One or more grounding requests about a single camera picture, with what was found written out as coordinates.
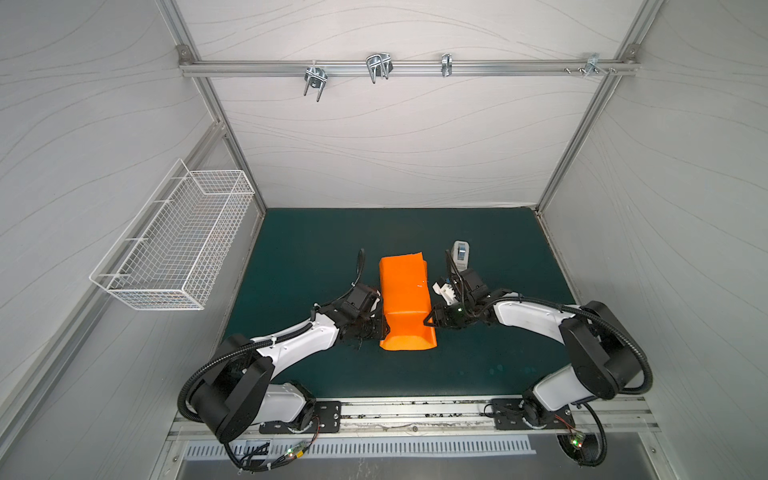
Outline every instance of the wire basket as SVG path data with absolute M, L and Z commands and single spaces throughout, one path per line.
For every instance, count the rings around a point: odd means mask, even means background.
M 183 171 L 166 177 L 153 197 L 163 187 L 167 197 L 147 202 L 91 274 L 136 310 L 202 310 L 253 198 L 242 170 Z

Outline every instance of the white wall panel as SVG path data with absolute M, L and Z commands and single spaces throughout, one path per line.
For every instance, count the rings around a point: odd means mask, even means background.
M 517 207 L 538 201 L 596 79 L 300 78 L 214 85 L 270 207 Z
M 768 3 L 671 0 L 545 211 L 656 373 L 685 478 L 765 478 Z
M 613 57 L 641 0 L 179 2 L 205 60 Z M 214 81 L 270 207 L 538 201 L 596 84 L 579 78 Z
M 233 168 L 223 143 L 203 167 Z M 174 420 L 179 389 L 221 337 L 257 220 L 251 205 L 205 310 L 136 312 L 117 300 L 110 303 L 0 467 L 0 478 L 150 476 Z
M 0 3 L 0 405 L 210 122 L 152 0 Z
M 639 0 L 179 0 L 206 60 L 612 57 Z

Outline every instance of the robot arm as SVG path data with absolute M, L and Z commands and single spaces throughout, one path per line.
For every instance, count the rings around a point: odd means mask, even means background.
M 480 320 L 498 322 L 565 345 L 571 364 L 543 378 L 523 395 L 520 408 L 531 427 L 543 428 L 568 404 L 612 399 L 618 393 L 640 395 L 650 389 L 653 376 L 643 351 L 603 303 L 566 306 L 510 290 L 491 292 L 473 269 L 460 273 L 450 257 L 448 260 L 448 277 L 433 287 L 445 302 L 436 307 L 425 325 L 462 328 Z M 640 372 L 643 384 L 627 388 Z
M 242 335 L 225 339 L 214 359 L 182 387 L 179 412 L 205 422 L 225 444 L 256 423 L 284 422 L 288 429 L 304 430 L 313 416 L 314 398 L 301 386 L 270 381 L 340 337 L 380 339 L 386 333 L 380 305 L 378 292 L 356 281 L 339 299 L 315 305 L 311 317 L 301 323 L 250 340 Z

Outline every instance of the metal slotted panel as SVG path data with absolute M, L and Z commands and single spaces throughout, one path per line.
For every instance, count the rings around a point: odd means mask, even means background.
M 270 440 L 269 458 L 276 458 L 299 439 Z M 232 442 L 235 455 L 244 455 L 264 443 L 260 440 Z M 496 455 L 534 455 L 527 435 L 450 435 L 415 438 L 329 438 L 317 439 L 304 458 L 382 458 L 382 457 L 487 457 Z M 184 459 L 226 460 L 223 446 L 211 440 L 193 440 Z

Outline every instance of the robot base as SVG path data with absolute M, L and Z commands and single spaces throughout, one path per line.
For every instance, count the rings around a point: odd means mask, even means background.
M 320 433 L 338 433 L 341 424 L 341 402 L 316 402 L 312 416 L 319 417 Z M 316 428 L 315 419 L 311 420 L 303 432 L 297 432 L 285 422 L 265 422 L 259 425 L 259 433 L 262 435 L 276 433 L 309 434 L 314 433 Z
M 493 426 L 496 430 L 560 430 L 566 426 L 557 420 L 557 415 L 565 420 L 571 426 L 574 425 L 573 416 L 568 406 L 564 406 L 557 412 L 552 413 L 552 421 L 543 427 L 533 427 L 524 419 L 525 412 L 520 408 L 522 399 L 492 399 L 491 410 L 493 411 Z

